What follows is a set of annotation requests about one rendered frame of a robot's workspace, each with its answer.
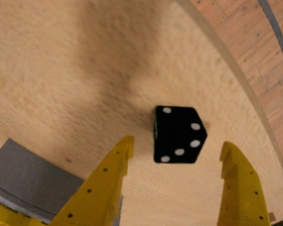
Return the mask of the black die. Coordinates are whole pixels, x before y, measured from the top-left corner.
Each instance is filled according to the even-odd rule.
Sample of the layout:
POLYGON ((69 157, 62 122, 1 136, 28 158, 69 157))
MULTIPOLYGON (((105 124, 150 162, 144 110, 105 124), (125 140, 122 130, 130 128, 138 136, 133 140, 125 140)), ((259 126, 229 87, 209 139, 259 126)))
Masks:
POLYGON ((158 106, 153 130, 157 165, 194 165, 208 133, 195 108, 158 106))

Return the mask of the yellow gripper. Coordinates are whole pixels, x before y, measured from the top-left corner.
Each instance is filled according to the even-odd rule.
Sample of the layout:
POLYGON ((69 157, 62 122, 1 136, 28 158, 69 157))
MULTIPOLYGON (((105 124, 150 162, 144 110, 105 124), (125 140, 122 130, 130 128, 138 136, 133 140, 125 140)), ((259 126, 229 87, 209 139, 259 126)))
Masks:
MULTIPOLYGON (((123 137, 47 226, 112 226, 133 152, 134 136, 123 137)), ((225 141, 219 161, 224 181, 216 226, 271 226, 259 175, 244 153, 225 141)))

